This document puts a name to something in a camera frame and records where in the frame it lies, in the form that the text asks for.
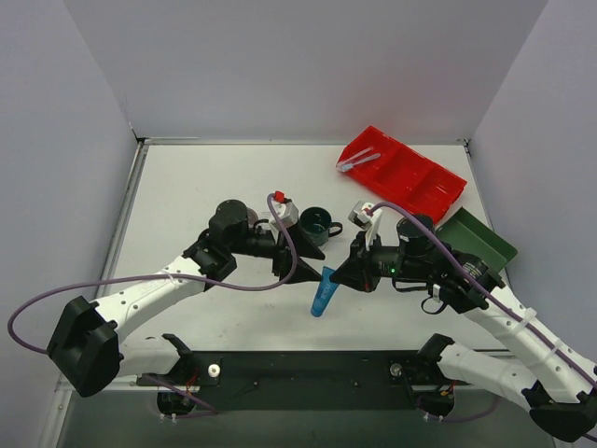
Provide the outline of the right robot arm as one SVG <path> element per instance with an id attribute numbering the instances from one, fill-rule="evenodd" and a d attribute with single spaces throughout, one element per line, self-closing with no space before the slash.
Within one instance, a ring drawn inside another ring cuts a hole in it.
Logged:
<path id="1" fill-rule="evenodd" d="M 430 217 L 396 225 L 398 244 L 382 243 L 381 211 L 353 211 L 360 231 L 331 275 L 336 284 L 371 293 L 383 278 L 398 293 L 424 291 L 431 301 L 481 326 L 513 355 L 511 365 L 435 334 L 419 355 L 451 380 L 476 385 L 522 407 L 552 437 L 574 442 L 596 427 L 596 364 L 550 331 L 481 258 L 435 236 Z"/>

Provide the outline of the dark green mug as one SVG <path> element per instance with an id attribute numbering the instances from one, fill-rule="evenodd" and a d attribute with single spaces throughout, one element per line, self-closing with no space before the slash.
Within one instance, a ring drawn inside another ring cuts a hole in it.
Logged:
<path id="1" fill-rule="evenodd" d="M 317 206 L 305 209 L 299 216 L 299 224 L 318 247 L 323 247 L 330 238 L 343 232 L 343 225 L 334 221 L 326 209 Z"/>

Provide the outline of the purple cup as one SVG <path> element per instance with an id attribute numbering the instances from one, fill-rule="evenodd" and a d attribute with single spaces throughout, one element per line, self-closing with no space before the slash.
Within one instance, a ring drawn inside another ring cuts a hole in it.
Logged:
<path id="1" fill-rule="evenodd" d="M 258 214 L 252 208 L 247 209 L 247 222 L 249 227 L 254 227 L 259 220 Z"/>

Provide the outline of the blue toothpaste tube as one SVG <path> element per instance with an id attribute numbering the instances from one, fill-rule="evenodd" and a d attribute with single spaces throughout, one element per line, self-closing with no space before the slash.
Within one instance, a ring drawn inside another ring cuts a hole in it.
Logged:
<path id="1" fill-rule="evenodd" d="M 311 315 L 315 318 L 321 317 L 336 293 L 339 284 L 331 281 L 331 275 L 335 271 L 327 266 L 323 267 L 322 279 L 318 285 L 312 300 Z"/>

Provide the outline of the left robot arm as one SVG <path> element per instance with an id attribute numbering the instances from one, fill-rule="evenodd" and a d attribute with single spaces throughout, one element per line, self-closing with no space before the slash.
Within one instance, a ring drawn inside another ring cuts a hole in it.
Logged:
<path id="1" fill-rule="evenodd" d="M 239 255 L 270 260 L 285 285 L 320 281 L 307 261 L 325 255 L 300 227 L 295 204 L 273 193 L 268 207 L 269 227 L 263 229 L 250 221 L 243 202 L 226 200 L 198 239 L 161 271 L 94 301 L 69 301 L 47 351 L 76 392 L 91 397 L 127 375 L 157 374 L 175 385 L 186 381 L 192 353 L 175 336 L 151 336 L 140 343 L 127 339 L 151 318 L 225 280 L 236 270 Z"/>

